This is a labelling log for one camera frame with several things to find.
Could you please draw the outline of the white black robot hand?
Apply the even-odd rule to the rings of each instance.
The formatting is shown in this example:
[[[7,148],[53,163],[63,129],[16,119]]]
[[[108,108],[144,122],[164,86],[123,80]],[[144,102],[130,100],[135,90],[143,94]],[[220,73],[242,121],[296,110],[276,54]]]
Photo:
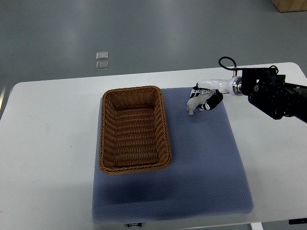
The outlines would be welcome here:
[[[243,95],[241,82],[242,78],[240,76],[234,76],[230,80],[201,80],[191,89],[190,98],[212,93],[213,95],[207,100],[211,107],[210,110],[212,110],[223,100],[224,94]],[[205,110],[203,105],[199,105],[197,108],[200,111]]]

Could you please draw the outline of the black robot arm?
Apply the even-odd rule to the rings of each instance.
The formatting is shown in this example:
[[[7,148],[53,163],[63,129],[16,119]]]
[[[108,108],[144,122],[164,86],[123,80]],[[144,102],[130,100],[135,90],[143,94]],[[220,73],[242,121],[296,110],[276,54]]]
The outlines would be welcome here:
[[[307,121],[307,87],[285,82],[276,66],[243,68],[241,92],[250,104],[275,120],[296,117]]]

